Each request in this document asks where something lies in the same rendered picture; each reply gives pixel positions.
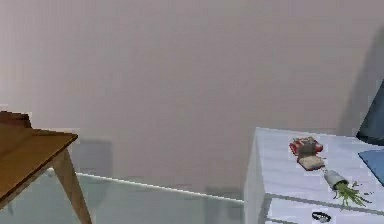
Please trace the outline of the tan book with red edge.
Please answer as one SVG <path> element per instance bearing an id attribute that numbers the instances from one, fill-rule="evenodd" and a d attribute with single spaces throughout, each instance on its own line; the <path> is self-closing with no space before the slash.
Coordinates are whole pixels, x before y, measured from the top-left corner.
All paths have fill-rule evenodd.
<path id="1" fill-rule="evenodd" d="M 306 170 L 313 171 L 320 169 L 324 166 L 324 161 L 318 156 L 302 157 L 298 163 Z"/>

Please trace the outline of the brown wooden table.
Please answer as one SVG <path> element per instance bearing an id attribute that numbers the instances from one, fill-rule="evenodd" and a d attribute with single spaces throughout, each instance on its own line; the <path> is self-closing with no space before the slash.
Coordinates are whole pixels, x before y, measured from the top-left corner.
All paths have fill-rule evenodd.
<path id="1" fill-rule="evenodd" d="M 77 134 L 0 124 L 0 209 L 53 168 L 81 224 L 93 224 L 68 147 Z"/>

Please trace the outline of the green houseplant in white pot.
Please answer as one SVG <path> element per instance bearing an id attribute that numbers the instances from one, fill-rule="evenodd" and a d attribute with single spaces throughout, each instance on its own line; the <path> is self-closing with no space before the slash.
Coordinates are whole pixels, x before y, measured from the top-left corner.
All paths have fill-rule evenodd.
<path id="1" fill-rule="evenodd" d="M 357 189 L 357 182 L 350 183 L 338 172 L 330 169 L 323 171 L 323 177 L 329 188 L 334 192 L 334 199 L 341 202 L 342 209 L 348 207 L 351 203 L 365 207 L 370 201 L 365 199 Z"/>

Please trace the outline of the blue flat book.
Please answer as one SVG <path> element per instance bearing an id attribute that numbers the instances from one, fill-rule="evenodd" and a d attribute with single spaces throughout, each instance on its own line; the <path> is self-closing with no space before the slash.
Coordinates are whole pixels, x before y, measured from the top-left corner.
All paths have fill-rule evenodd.
<path id="1" fill-rule="evenodd" d="M 363 151 L 359 157 L 384 187 L 384 149 Z"/>

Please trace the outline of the white chest of drawers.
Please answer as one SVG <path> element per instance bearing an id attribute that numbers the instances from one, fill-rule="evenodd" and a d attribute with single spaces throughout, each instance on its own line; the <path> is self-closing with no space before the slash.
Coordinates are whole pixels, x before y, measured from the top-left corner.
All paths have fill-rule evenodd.
<path id="1" fill-rule="evenodd" d="M 325 168 L 353 184 L 364 205 L 342 204 L 322 170 L 307 171 L 289 144 L 307 132 L 256 128 L 244 184 L 245 224 L 384 224 L 384 186 L 359 158 L 374 145 L 314 133 Z"/>

